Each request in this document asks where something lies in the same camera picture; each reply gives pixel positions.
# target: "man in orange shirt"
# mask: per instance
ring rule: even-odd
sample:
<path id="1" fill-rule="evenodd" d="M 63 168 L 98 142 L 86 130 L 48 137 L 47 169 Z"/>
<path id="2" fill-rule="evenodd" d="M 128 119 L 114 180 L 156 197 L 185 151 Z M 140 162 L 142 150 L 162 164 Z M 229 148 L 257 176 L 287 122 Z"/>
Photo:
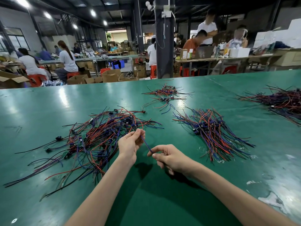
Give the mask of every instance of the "man in orange shirt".
<path id="1" fill-rule="evenodd" d="M 200 46 L 200 44 L 207 38 L 207 33 L 205 30 L 200 30 L 197 35 L 186 41 L 183 49 L 187 49 L 188 52 L 190 49 L 193 49 L 192 54 L 195 54 L 195 49 Z"/>

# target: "orange shirt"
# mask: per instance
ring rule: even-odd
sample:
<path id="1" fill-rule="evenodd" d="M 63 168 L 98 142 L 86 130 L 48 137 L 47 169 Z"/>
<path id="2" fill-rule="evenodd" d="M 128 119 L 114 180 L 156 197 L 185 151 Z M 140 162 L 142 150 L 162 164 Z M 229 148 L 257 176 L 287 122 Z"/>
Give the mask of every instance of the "orange shirt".
<path id="1" fill-rule="evenodd" d="M 195 54 L 195 49 L 198 47 L 199 45 L 198 44 L 195 44 L 194 40 L 193 39 L 189 39 L 186 41 L 186 43 L 184 44 L 184 47 L 183 49 L 187 49 L 188 52 L 190 49 L 193 49 L 193 52 L 192 54 Z"/>

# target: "left hand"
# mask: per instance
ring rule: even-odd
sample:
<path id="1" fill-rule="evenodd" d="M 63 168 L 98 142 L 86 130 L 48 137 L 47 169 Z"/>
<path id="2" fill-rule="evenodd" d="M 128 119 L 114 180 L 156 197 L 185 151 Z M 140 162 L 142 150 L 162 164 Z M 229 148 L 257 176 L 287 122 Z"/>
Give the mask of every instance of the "left hand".
<path id="1" fill-rule="evenodd" d="M 129 160 L 132 165 L 136 162 L 136 152 L 143 144 L 140 135 L 145 139 L 145 131 L 137 129 L 135 132 L 130 132 L 118 141 L 119 156 L 123 159 Z"/>

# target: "green table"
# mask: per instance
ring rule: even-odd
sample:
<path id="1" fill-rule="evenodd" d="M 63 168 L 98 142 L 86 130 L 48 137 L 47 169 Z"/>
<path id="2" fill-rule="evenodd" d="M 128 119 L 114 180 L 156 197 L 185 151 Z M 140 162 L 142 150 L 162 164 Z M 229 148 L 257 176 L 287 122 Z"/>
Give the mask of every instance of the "green table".
<path id="1" fill-rule="evenodd" d="M 163 130 L 146 129 L 146 141 L 151 147 L 172 143 L 187 156 L 242 190 L 248 190 L 255 198 L 267 197 L 274 192 L 283 201 L 288 216 L 301 223 L 301 129 L 270 114 L 259 104 L 234 98 L 246 90 L 264 91 L 262 88 L 266 84 L 281 88 L 301 87 L 301 70 L 1 90 L 1 182 L 30 174 L 34 166 L 27 166 L 28 163 L 48 157 L 43 149 L 18 155 L 14 155 L 15 152 L 43 145 L 57 136 L 67 136 L 69 128 L 62 125 L 86 121 L 89 114 L 99 113 L 106 106 L 140 110 L 151 100 L 149 95 L 141 93 L 148 91 L 147 86 L 157 89 L 157 83 L 181 86 L 184 92 L 194 91 L 186 104 L 173 102 L 178 111 L 188 111 L 185 106 L 214 107 L 224 115 L 234 133 L 239 137 L 251 137 L 250 142 L 256 148 L 249 149 L 254 155 L 253 160 L 235 157 L 235 161 L 212 164 L 207 157 L 200 158 L 206 151 L 204 142 L 187 127 L 172 121 L 172 111 L 161 115 L 158 109 L 149 106 L 147 114 L 140 114 L 141 117 L 152 118 L 165 127 Z M 115 200 L 107 225 L 239 225 L 212 194 L 193 184 L 171 179 L 146 154 L 146 146 L 141 147 L 137 162 Z M 17 185 L 2 187 L 0 224 L 10 225 L 17 218 L 13 225 L 62 225 L 94 188 L 92 177 L 88 176 L 41 200 L 45 193 L 55 190 L 61 176 L 44 179 L 70 170 L 73 159 L 65 160 L 63 164 L 63 168 L 56 164 Z M 73 176 L 82 172 L 78 170 Z M 258 183 L 247 185 L 248 181 Z"/>

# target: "red stool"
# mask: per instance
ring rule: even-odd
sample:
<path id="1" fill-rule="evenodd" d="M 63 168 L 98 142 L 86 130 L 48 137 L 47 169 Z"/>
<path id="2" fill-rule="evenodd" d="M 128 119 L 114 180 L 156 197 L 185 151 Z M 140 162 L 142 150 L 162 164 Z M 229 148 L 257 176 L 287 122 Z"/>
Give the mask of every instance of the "red stool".
<path id="1" fill-rule="evenodd" d="M 40 87 L 42 85 L 42 81 L 47 80 L 46 76 L 42 74 L 28 75 L 28 78 L 31 87 Z"/>
<path id="2" fill-rule="evenodd" d="M 222 74 L 225 74 L 227 72 L 230 72 L 231 74 L 236 74 L 237 73 L 237 66 L 230 66 L 230 67 L 226 67 L 224 72 Z"/>
<path id="3" fill-rule="evenodd" d="M 71 78 L 71 77 L 73 77 L 73 76 L 76 76 L 76 75 L 80 75 L 80 73 L 79 73 L 79 72 L 71 72 L 71 73 L 68 73 L 68 74 L 67 74 L 67 79 L 69 79 L 69 78 Z"/>
<path id="4" fill-rule="evenodd" d="M 183 70 L 183 66 L 180 67 L 180 74 Z M 191 76 L 194 76 L 194 70 L 191 71 Z M 189 68 L 184 68 L 183 77 L 189 77 Z"/>
<path id="5" fill-rule="evenodd" d="M 154 79 L 156 77 L 155 70 L 157 70 L 157 65 L 150 66 L 150 78 L 151 79 Z"/>
<path id="6" fill-rule="evenodd" d="M 102 74 L 103 72 L 106 72 L 107 70 L 111 70 L 111 68 L 102 68 L 102 69 L 100 70 L 100 74 Z"/>

